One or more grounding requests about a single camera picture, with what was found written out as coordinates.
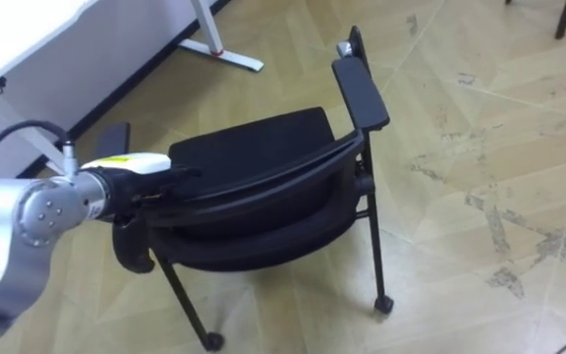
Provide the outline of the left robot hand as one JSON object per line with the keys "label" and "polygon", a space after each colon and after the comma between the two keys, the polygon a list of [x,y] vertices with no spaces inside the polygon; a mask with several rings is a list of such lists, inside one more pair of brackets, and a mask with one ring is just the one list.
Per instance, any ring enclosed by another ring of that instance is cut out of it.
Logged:
{"label": "left robot hand", "polygon": [[149,255],[145,207],[180,184],[198,178],[201,169],[175,164],[168,155],[136,152],[98,158],[82,166],[104,188],[105,207],[98,219],[112,226],[112,248],[118,263],[133,273],[149,273],[155,267]]}

